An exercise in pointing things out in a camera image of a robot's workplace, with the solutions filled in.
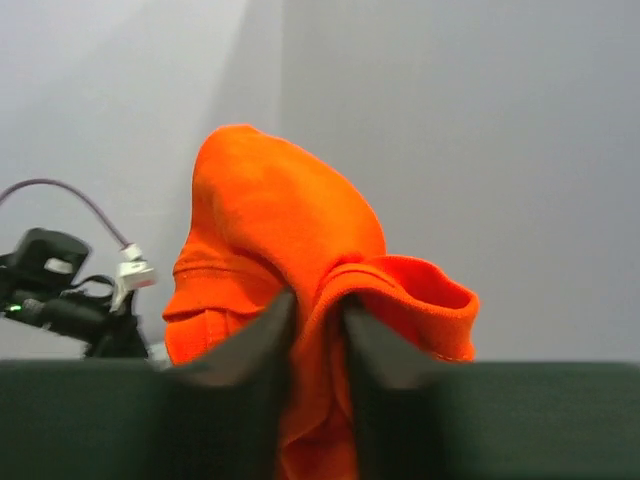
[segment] black cable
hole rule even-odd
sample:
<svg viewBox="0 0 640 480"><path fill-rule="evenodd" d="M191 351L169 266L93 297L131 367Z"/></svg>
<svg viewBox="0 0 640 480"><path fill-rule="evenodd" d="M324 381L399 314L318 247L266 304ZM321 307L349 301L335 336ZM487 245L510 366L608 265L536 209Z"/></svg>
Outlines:
<svg viewBox="0 0 640 480"><path fill-rule="evenodd" d="M54 187L62 188L67 192L72 193L77 198L82 200L84 204L89 207L89 209L98 217L98 219L102 222L102 225L111 233L111 235L116 239L118 243L122 246L122 248L126 248L131 245L122 233L116 228L116 226L109 220L107 215L102 211L98 205L96 205L89 197L87 197L84 193L78 190L75 187L72 187L69 184L61 182L59 180L53 180L50 178L32 178L30 180L23 180L22 182L14 183L9 188L5 189L0 194L0 206L4 203L4 201L9 197L12 193L17 192L18 190L29 187L31 185L51 185Z"/></svg>

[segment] cable connector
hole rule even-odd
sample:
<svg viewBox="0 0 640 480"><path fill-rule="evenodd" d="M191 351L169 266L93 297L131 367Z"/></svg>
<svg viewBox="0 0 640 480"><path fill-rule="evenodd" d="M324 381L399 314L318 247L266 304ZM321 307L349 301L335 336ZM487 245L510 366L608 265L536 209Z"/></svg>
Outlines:
<svg viewBox="0 0 640 480"><path fill-rule="evenodd" d="M156 283L155 270L142 258L142 250L135 243L128 245L121 252L126 261L118 265L111 300L112 312L120 309L129 293Z"/></svg>

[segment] purple cable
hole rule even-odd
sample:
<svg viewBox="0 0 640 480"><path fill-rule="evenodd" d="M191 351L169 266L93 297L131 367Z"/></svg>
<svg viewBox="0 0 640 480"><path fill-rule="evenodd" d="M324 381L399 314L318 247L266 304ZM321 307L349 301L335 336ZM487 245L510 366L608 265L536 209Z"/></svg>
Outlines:
<svg viewBox="0 0 640 480"><path fill-rule="evenodd" d="M120 233L120 231L115 227L115 225L111 222L111 220L109 220L109 218L102 211L102 209L98 207L89 197L87 197L84 193L82 193L77 188L72 187L71 185L68 185L59 180L53 180L50 178L32 178L30 180L23 180L22 182L14 183L13 185L11 185L9 188L7 188L5 191L3 191L0 194L0 206L4 203L7 197L9 197L12 193L17 192L18 190L24 187L29 187L31 185L52 185L54 187L59 187L66 190L67 192L72 193L77 198L82 200L85 203L85 205L91 209L91 211L98 217L98 219L102 222L105 228L109 230L109 233L111 233L111 235L113 235L113 237L118 241L118 243L120 243L122 248L126 248L129 245L131 245L131 243L127 241L127 239L124 237L124 235L122 235L122 233Z"/></svg>

